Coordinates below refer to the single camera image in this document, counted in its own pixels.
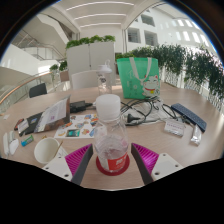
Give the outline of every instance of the white planter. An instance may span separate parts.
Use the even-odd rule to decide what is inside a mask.
[[[114,42],[96,42],[79,45],[67,49],[66,55],[69,80],[71,83],[71,76],[73,74],[97,70],[98,65],[105,64],[105,61],[109,59],[112,69],[112,85],[116,85]]]

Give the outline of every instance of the bottle label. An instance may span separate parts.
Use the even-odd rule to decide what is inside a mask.
[[[125,160],[126,160],[127,152],[121,156],[120,158],[117,159],[105,159],[99,157],[100,164],[101,166],[109,171],[116,171],[121,169],[125,165]]]

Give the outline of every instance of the paper cup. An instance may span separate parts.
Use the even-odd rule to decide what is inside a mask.
[[[59,142],[54,138],[44,138],[40,140],[35,149],[34,156],[39,163],[47,164],[54,157],[57,152]]]

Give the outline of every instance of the window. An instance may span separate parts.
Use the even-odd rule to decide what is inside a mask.
[[[128,42],[141,43],[138,29],[128,29]]]
[[[157,45],[157,35],[155,33],[145,31],[145,43],[147,45],[156,46]]]
[[[201,39],[202,39],[202,42],[205,43],[205,45],[208,47],[208,42],[207,40],[205,39],[205,36],[201,34]]]
[[[193,27],[192,25],[191,25],[191,23],[190,23],[190,21],[189,20],[185,20],[186,21],[186,23],[187,23],[187,25],[189,26],[189,27]]]
[[[186,41],[190,41],[190,38],[189,38],[189,36],[188,36],[187,31],[184,31],[183,34],[184,34],[184,38],[185,38],[185,40],[186,40]]]
[[[182,20],[178,19],[177,21],[178,21],[178,23],[179,23],[180,26],[184,26]]]
[[[173,24],[173,26],[177,26],[177,24],[174,20],[172,20],[172,24]]]
[[[192,22],[192,23],[194,24],[195,28],[199,29],[199,27],[194,22]]]
[[[146,24],[151,25],[151,26],[155,26],[152,17],[150,17],[150,16],[145,16],[145,15],[141,15],[141,17],[142,17],[142,22],[143,22],[143,23],[146,23]]]
[[[198,35],[195,32],[192,32],[195,42],[200,43]]]
[[[177,39],[178,40],[181,40],[180,33],[179,32],[176,32],[176,35],[177,35]]]

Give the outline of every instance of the bag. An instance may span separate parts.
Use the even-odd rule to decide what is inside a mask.
[[[145,99],[160,95],[157,59],[120,58],[117,66],[124,98]]]

